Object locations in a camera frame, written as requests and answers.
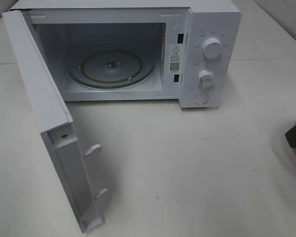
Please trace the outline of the round door release button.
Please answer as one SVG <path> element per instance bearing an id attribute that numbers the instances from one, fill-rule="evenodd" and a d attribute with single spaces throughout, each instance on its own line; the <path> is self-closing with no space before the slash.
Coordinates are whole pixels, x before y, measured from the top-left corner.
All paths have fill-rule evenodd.
<path id="1" fill-rule="evenodd" d="M 193 98 L 194 103 L 198 105 L 206 104 L 208 100 L 209 100 L 209 95 L 204 92 L 200 92 L 196 94 Z"/>

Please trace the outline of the white timer knob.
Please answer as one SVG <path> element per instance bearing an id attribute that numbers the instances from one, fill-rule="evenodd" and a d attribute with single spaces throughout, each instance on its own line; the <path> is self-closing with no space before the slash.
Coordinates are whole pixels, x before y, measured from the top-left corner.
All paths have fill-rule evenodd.
<path id="1" fill-rule="evenodd" d="M 198 74 L 198 83 L 200 87 L 210 87 L 215 82 L 215 76 L 210 70 L 202 70 Z"/>

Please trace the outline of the white microwave door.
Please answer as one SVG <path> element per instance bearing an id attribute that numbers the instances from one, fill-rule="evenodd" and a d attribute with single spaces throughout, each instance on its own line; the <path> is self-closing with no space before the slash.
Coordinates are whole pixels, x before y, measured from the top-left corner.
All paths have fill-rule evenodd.
<path id="1" fill-rule="evenodd" d="M 29 13 L 12 10 L 3 13 L 26 92 L 38 129 L 63 186 L 82 233 L 104 223 L 96 201 L 106 188 L 93 194 L 85 161 L 102 146 L 94 144 L 81 151 L 73 129 L 73 118 L 46 64 L 38 28 Z"/>

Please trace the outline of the white microwave oven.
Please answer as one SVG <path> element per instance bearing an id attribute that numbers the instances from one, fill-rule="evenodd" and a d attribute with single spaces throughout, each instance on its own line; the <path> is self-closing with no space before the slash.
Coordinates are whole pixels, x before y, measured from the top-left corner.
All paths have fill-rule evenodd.
<path id="1" fill-rule="evenodd" d="M 19 65 L 65 101 L 219 105 L 241 12 L 230 0 L 20 0 L 4 21 Z"/>

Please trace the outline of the white upper microwave knob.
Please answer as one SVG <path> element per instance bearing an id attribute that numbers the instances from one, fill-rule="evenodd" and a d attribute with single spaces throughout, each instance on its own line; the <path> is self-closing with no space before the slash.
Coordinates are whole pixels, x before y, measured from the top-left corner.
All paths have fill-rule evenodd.
<path id="1" fill-rule="evenodd" d="M 203 54 L 208 59 L 215 59 L 222 53 L 222 42 L 217 37 L 206 39 L 202 44 Z"/>

